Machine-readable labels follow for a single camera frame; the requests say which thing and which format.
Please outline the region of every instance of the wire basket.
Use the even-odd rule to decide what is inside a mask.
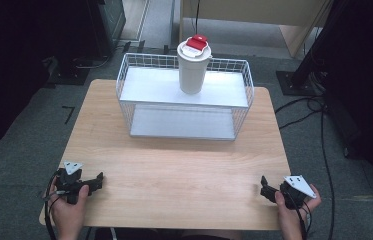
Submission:
[[[116,92],[131,136],[235,140],[254,100],[245,60],[212,58],[201,92],[183,93],[177,56],[124,55]]]

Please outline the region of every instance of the cup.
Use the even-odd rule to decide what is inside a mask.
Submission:
[[[204,84],[207,66],[212,58],[211,48],[206,45],[201,51],[187,46],[186,42],[177,46],[180,89],[187,94],[196,94]]]

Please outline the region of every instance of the gray carpet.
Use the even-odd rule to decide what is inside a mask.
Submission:
[[[162,54],[162,50],[145,51]],[[299,61],[213,55],[248,60],[255,86],[269,89],[275,109],[296,99],[283,96],[275,71],[294,71]],[[0,141],[0,239],[49,239],[46,228],[39,223],[43,202],[36,194],[46,187],[61,160],[90,82],[97,78],[116,79],[121,58],[118,50],[106,65],[92,69],[84,86],[40,89]],[[63,106],[75,107],[66,124],[70,109]],[[301,102],[281,111],[277,120],[283,125],[309,111],[306,102]],[[322,205],[313,213],[310,239],[327,239],[331,225],[332,194],[322,155],[320,117],[321,114],[314,114],[281,130],[291,172],[314,183],[323,198]],[[324,123],[335,194],[333,239],[373,239],[373,167],[364,160],[344,158],[341,140],[328,115]],[[278,186],[281,179],[269,182]],[[281,239],[281,235],[278,231],[244,231],[243,238]]]

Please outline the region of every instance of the hand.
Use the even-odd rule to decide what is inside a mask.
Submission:
[[[317,189],[314,187],[314,185],[310,184],[311,189],[314,191],[316,194],[316,198],[311,198],[308,202],[308,208],[310,212],[312,213],[314,209],[320,205],[321,203],[321,197]],[[285,198],[283,197],[283,194],[279,191],[275,193],[276,197],[276,203],[277,207],[279,208],[279,224],[280,224],[280,229],[282,230],[282,236],[283,239],[285,240],[300,240],[302,239],[302,234],[301,234],[301,225],[299,223],[299,217],[295,209],[291,210],[288,209],[285,206]],[[302,219],[304,222],[307,222],[307,213],[305,212],[304,209],[299,209],[299,213],[302,216]]]
[[[54,179],[50,192],[54,192],[55,189]],[[79,197],[76,205],[67,203],[64,199],[58,199],[58,195],[54,194],[51,196],[48,206],[51,206],[52,219],[54,220],[55,226],[58,229],[59,240],[74,240],[77,239],[80,230],[83,227],[84,216],[86,214],[86,200],[89,194],[89,186],[84,185],[79,192]]]

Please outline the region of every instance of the white lid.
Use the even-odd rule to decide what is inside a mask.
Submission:
[[[210,46],[208,46],[208,43],[207,43],[207,46],[204,47],[202,51],[200,51],[196,48],[189,47],[188,45],[186,45],[186,42],[187,40],[180,43],[179,46],[177,47],[177,54],[181,56],[183,59],[186,59],[192,62],[201,62],[212,57],[211,48]]]

